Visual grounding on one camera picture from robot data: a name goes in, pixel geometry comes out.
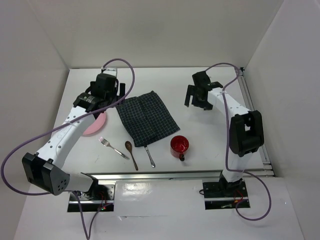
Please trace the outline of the pink plastic plate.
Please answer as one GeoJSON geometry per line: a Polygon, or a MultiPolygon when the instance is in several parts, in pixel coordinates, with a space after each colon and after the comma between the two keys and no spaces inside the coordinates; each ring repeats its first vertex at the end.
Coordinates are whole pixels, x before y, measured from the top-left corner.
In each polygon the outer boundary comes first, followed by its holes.
{"type": "Polygon", "coordinates": [[[84,137],[89,137],[97,134],[106,125],[108,120],[107,113],[101,113],[98,118],[91,124],[82,134],[84,137]]]}

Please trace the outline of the dark checkered cloth placemat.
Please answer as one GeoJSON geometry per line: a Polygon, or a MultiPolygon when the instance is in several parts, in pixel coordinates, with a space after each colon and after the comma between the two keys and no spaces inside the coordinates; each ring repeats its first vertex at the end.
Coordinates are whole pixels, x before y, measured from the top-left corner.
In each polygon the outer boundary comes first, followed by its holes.
{"type": "Polygon", "coordinates": [[[154,91],[128,98],[116,110],[136,148],[150,145],[180,130],[154,91]]]}

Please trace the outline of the aluminium rail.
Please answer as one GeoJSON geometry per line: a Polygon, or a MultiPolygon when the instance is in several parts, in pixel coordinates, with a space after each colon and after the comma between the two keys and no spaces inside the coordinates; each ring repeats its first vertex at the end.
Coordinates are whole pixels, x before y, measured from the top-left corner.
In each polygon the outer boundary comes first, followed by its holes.
{"type": "Polygon", "coordinates": [[[256,152],[259,152],[260,154],[264,173],[259,173],[258,175],[264,176],[264,177],[275,177],[272,163],[270,161],[267,149],[264,145],[265,138],[264,138],[262,114],[258,110],[256,110],[253,105],[253,101],[252,101],[249,88],[245,79],[244,67],[239,68],[238,83],[240,86],[242,96],[244,98],[245,106],[249,110],[250,118],[248,118],[248,120],[246,120],[245,122],[249,123],[249,126],[248,126],[249,130],[253,131],[252,135],[254,135],[254,139],[258,140],[258,142],[260,143],[260,147],[256,152]]]}
{"type": "Polygon", "coordinates": [[[219,178],[220,171],[187,172],[145,172],[145,173],[97,173],[91,174],[101,181],[156,181],[156,180],[193,180],[219,178]]]}

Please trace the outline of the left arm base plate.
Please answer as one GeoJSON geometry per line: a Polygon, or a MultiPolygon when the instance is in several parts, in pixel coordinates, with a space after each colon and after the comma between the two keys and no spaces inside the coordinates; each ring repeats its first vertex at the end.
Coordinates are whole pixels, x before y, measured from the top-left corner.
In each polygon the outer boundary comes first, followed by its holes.
{"type": "Polygon", "coordinates": [[[80,201],[82,211],[84,213],[93,213],[102,208],[101,212],[114,211],[114,198],[115,198],[116,183],[107,181],[99,185],[99,189],[94,195],[88,195],[84,192],[77,191],[76,196],[71,192],[68,200],[68,213],[79,213],[80,207],[77,198],[80,201]]]}

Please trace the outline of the front aluminium rail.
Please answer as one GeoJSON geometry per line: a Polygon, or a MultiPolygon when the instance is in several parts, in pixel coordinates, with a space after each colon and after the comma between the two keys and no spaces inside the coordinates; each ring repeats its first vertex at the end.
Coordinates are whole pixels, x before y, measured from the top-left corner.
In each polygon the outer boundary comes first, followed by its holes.
{"type": "Polygon", "coordinates": [[[145,173],[97,173],[91,174],[101,181],[156,181],[156,180],[193,180],[219,178],[220,171],[187,172],[145,172],[145,173]]]}

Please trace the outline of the red ceramic mug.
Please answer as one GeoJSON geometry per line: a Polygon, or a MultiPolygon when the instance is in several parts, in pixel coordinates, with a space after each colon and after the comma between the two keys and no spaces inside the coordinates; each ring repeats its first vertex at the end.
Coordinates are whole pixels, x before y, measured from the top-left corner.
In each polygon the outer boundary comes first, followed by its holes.
{"type": "Polygon", "coordinates": [[[190,143],[188,139],[182,135],[174,136],[170,141],[170,153],[173,157],[181,162],[185,161],[185,154],[188,151],[190,143]]]}

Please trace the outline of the brown wooden spoon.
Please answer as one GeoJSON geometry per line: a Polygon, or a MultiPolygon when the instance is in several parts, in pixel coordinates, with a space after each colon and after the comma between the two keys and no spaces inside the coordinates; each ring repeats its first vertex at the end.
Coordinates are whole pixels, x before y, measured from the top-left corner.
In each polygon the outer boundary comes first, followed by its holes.
{"type": "Polygon", "coordinates": [[[137,165],[137,163],[136,163],[136,160],[135,160],[135,158],[134,158],[134,156],[133,156],[133,146],[132,146],[132,144],[131,144],[130,141],[126,141],[126,142],[125,142],[125,148],[129,151],[129,153],[130,153],[130,155],[131,155],[131,158],[132,158],[132,161],[133,161],[135,170],[138,171],[139,168],[138,168],[138,165],[137,165]]]}

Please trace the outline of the silver metal knife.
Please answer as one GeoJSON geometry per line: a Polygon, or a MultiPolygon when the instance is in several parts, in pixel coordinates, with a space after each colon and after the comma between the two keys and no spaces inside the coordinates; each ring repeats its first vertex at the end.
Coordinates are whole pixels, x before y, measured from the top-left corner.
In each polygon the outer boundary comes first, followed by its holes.
{"type": "Polygon", "coordinates": [[[145,149],[145,151],[146,151],[146,153],[147,153],[147,155],[148,155],[148,158],[149,158],[151,167],[152,167],[152,168],[155,168],[155,167],[156,167],[156,164],[155,164],[155,162],[154,162],[154,160],[153,160],[153,158],[152,158],[152,156],[151,156],[151,153],[150,153],[150,151],[149,151],[149,149],[148,149],[148,146],[145,145],[145,146],[144,146],[144,149],[145,149]]]}

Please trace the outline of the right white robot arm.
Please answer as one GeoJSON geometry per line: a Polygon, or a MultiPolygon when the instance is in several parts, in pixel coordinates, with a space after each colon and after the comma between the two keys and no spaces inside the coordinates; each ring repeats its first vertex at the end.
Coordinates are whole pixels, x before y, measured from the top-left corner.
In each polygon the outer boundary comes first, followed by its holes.
{"type": "Polygon", "coordinates": [[[228,164],[220,173],[217,190],[220,195],[230,197],[240,188],[243,171],[252,154],[264,144],[262,115],[237,102],[219,82],[211,82],[205,71],[193,74],[192,79],[194,84],[187,87],[184,105],[193,105],[205,111],[216,108],[229,122],[228,164]]]}

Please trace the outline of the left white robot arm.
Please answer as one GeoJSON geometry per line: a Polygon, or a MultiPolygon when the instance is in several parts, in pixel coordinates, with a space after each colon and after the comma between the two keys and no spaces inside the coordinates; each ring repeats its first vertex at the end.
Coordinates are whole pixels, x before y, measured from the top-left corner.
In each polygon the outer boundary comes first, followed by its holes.
{"type": "Polygon", "coordinates": [[[86,173],[66,173],[62,167],[70,151],[86,129],[98,118],[96,110],[115,103],[125,95],[125,84],[119,83],[117,69],[107,68],[90,82],[87,90],[73,102],[64,123],[36,153],[26,153],[22,165],[27,180],[57,196],[64,191],[80,191],[88,200],[99,193],[98,180],[86,173]]]}

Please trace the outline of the right side aluminium rail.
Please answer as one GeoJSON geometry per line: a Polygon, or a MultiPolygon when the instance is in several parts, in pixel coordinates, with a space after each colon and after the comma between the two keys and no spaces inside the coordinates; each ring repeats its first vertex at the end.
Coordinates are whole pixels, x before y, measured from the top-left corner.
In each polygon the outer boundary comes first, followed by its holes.
{"type": "Polygon", "coordinates": [[[260,143],[260,147],[256,152],[259,152],[260,154],[264,173],[259,173],[258,175],[264,176],[264,177],[275,177],[272,163],[270,161],[267,149],[264,145],[265,138],[264,138],[262,114],[258,110],[256,110],[253,105],[253,101],[252,101],[249,88],[245,79],[244,67],[239,68],[238,83],[240,86],[242,96],[244,98],[245,106],[249,110],[250,118],[248,118],[248,120],[246,120],[245,122],[249,123],[249,126],[248,126],[249,130],[253,131],[252,135],[254,135],[254,139],[258,140],[258,142],[260,143]]]}

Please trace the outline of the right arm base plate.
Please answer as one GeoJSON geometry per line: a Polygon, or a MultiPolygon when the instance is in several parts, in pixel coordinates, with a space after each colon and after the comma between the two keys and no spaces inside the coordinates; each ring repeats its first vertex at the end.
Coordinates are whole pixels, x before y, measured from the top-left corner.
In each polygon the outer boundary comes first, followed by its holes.
{"type": "Polygon", "coordinates": [[[223,193],[218,182],[203,182],[199,194],[206,210],[235,209],[237,204],[239,209],[251,207],[245,182],[229,193],[223,193]]]}

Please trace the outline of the silver metal fork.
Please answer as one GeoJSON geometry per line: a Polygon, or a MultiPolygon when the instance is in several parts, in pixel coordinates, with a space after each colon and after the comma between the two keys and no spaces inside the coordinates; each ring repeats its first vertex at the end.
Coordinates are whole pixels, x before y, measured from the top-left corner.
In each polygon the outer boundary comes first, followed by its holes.
{"type": "Polygon", "coordinates": [[[104,137],[100,137],[99,138],[99,142],[102,143],[105,147],[109,147],[111,148],[112,150],[114,150],[117,154],[119,154],[121,157],[123,157],[124,159],[126,160],[129,160],[130,158],[125,155],[124,153],[122,153],[121,151],[119,151],[118,149],[116,149],[115,147],[113,147],[109,141],[107,141],[104,137]]]}

